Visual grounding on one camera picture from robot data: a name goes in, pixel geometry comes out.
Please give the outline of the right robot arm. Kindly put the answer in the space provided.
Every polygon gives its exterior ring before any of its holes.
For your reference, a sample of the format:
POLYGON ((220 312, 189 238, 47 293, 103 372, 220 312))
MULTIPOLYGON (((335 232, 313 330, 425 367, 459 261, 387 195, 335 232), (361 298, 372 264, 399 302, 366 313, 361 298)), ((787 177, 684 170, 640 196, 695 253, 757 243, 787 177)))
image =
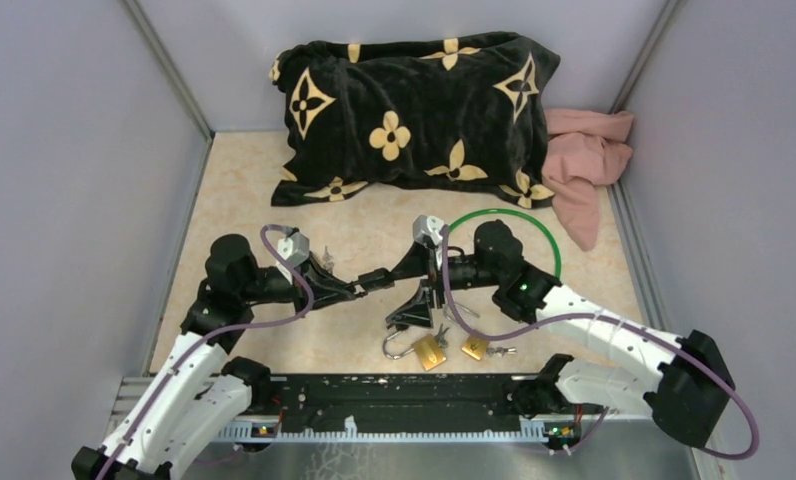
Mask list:
POLYGON ((706 446, 735 391, 712 337, 655 330, 588 300, 528 262, 522 242, 501 220, 475 230, 471 254, 449 256, 450 246, 451 231, 439 219, 418 218, 415 242, 386 272, 387 285, 423 278, 445 302, 456 290, 493 288, 492 301, 505 316, 577 341, 611 363, 558 362, 537 385, 543 408, 562 412, 570 404, 595 404, 649 415, 677 442, 706 446))

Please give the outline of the black u-lock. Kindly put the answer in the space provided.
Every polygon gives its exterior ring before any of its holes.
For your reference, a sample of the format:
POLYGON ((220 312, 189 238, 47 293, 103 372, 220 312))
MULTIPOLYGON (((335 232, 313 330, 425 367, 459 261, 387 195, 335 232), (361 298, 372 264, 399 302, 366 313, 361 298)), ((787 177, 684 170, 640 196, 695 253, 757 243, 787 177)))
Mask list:
POLYGON ((360 275, 355 284, 362 291, 371 293, 392 288, 395 285, 395 280, 388 269, 381 267, 360 275))

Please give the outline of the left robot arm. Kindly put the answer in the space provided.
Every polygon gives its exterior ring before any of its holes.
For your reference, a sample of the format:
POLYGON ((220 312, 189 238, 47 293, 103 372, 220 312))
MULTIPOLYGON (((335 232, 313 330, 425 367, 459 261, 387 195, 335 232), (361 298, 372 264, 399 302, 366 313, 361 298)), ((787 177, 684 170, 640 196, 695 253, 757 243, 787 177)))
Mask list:
POLYGON ((314 309, 360 294, 316 265, 307 239, 276 226, 283 238, 269 249, 276 263, 258 265, 247 238, 213 242, 206 277, 161 370, 132 410, 98 447, 83 447, 71 462, 77 479, 180 479, 236 416, 272 408, 268 367, 230 356, 247 329, 258 328, 253 306, 291 303, 295 313, 268 321, 276 327, 314 309))

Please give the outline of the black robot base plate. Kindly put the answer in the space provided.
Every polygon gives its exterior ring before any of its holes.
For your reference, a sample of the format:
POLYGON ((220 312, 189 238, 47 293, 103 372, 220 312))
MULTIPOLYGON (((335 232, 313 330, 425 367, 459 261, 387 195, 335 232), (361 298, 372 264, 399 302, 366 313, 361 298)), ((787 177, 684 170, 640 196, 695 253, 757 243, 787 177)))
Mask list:
POLYGON ((601 413, 538 374, 274 374, 254 407, 219 433, 272 443, 509 443, 566 446, 601 413))

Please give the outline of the silver padlock keys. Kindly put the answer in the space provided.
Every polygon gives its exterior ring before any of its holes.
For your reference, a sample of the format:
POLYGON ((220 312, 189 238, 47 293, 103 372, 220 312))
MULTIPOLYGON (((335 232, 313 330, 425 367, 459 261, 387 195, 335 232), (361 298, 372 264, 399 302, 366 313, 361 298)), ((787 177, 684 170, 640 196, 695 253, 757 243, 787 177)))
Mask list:
POLYGON ((321 266, 322 266, 322 268, 323 268, 325 271, 327 271, 328 273, 332 273, 332 272, 333 272, 333 268, 334 268, 334 258, 333 258, 333 256, 332 256, 332 255, 329 253, 329 251, 328 251, 328 248, 327 248, 327 247, 325 247, 325 248, 324 248, 324 252, 323 252, 323 254, 322 254, 322 255, 321 255, 321 257, 320 257, 320 265, 321 265, 321 266))

